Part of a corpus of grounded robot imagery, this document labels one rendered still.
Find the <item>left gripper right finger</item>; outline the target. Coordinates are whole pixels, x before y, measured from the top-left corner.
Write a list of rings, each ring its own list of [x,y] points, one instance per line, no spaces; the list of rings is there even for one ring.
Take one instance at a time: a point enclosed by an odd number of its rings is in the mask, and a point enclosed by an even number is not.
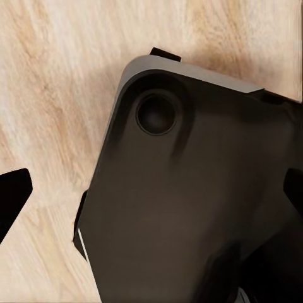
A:
[[[303,170],[289,168],[285,175],[283,190],[303,218]]]

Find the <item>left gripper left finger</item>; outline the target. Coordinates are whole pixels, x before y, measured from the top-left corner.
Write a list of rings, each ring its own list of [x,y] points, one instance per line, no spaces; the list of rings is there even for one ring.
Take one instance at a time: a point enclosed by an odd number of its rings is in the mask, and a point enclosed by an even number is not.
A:
[[[33,192],[27,168],[0,175],[0,243]]]

